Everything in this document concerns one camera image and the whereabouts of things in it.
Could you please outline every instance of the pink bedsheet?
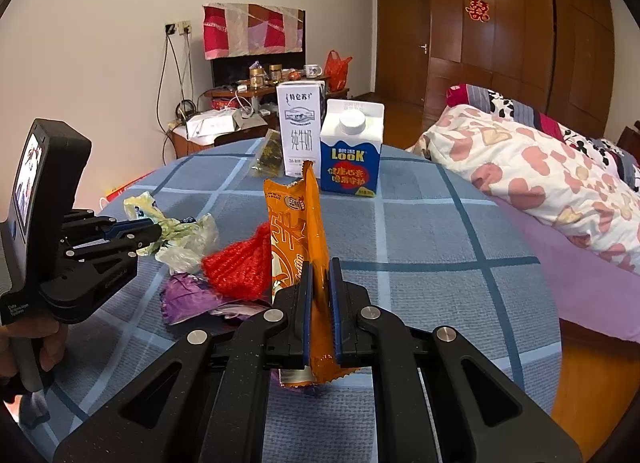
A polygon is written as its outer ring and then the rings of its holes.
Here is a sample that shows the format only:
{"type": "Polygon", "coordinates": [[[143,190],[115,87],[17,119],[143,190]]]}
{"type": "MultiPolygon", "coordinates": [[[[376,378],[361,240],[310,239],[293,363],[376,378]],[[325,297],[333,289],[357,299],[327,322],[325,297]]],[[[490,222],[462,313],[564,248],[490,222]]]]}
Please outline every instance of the pink bedsheet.
{"type": "Polygon", "coordinates": [[[640,277],[572,245],[551,226],[492,198],[542,265],[558,316],[623,340],[640,342],[640,277]]]}

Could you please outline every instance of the yogurt carton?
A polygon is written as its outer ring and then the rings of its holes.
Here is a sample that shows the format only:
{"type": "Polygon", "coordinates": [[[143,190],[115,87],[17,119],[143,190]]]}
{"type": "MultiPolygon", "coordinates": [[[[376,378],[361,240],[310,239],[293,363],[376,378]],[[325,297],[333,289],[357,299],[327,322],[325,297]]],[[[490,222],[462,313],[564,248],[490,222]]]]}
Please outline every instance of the yogurt carton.
{"type": "Polygon", "coordinates": [[[383,104],[327,100],[320,132],[322,190],[376,195],[384,117],[383,104]]]}

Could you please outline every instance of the blue checkered tablecloth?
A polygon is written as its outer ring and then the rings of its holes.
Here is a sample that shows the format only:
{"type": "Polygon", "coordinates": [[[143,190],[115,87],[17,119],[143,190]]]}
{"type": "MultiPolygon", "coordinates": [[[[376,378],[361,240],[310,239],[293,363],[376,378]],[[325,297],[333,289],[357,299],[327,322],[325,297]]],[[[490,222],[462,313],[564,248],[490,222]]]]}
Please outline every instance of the blue checkered tablecloth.
{"type": "MultiPolygon", "coordinates": [[[[124,198],[150,191],[178,219],[211,212],[222,246],[267,220],[261,178],[249,174],[260,140],[179,159],[150,174],[105,213],[125,219],[124,198]]],[[[287,184],[291,178],[277,180],[287,184]]],[[[537,258],[501,210],[440,166],[383,146],[375,198],[322,194],[331,256],[345,280],[412,327],[459,329],[547,412],[561,361],[558,316],[537,258]]],[[[47,391],[51,419],[29,433],[47,458],[60,440],[114,396],[175,339],[206,316],[167,328],[159,290],[165,265],[140,259],[138,276],[90,319],[72,328],[68,353],[47,391]]],[[[377,461],[370,371],[327,385],[319,397],[272,387],[263,461],[377,461]]]]}

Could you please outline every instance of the white wall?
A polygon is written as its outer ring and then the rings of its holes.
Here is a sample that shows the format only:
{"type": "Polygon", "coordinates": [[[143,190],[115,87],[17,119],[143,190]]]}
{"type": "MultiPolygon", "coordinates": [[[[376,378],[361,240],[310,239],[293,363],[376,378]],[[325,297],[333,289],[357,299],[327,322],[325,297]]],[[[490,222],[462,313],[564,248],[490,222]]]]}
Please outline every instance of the white wall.
{"type": "MultiPolygon", "coordinates": [[[[202,4],[208,2],[306,10],[307,61],[324,64],[332,48],[351,55],[351,94],[369,91],[371,0],[13,0],[0,20],[0,216],[37,117],[64,120],[93,142],[79,207],[97,208],[105,192],[162,165],[156,94],[164,23],[193,23],[197,96],[211,84],[202,51],[202,4]]],[[[184,41],[175,36],[174,43],[182,64],[184,41]]],[[[180,100],[172,60],[170,54],[162,88],[164,124],[180,100]]]]}
{"type": "Polygon", "coordinates": [[[640,27],[623,0],[611,0],[616,41],[616,65],[609,120],[604,135],[618,141],[625,126],[634,127],[640,120],[638,91],[640,90],[640,27]]]}

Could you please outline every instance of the device screen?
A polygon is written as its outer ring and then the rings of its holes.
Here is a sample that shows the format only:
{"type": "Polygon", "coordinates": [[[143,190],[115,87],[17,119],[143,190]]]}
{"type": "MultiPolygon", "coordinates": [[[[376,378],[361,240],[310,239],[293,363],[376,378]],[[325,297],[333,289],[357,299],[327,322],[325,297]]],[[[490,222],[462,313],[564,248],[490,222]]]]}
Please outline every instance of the device screen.
{"type": "Polygon", "coordinates": [[[18,180],[15,185],[15,204],[18,208],[20,221],[22,226],[27,224],[27,215],[29,214],[29,203],[33,192],[33,184],[35,183],[36,174],[38,173],[38,164],[42,158],[42,147],[38,143],[35,135],[29,137],[27,148],[20,162],[20,171],[18,180]]]}

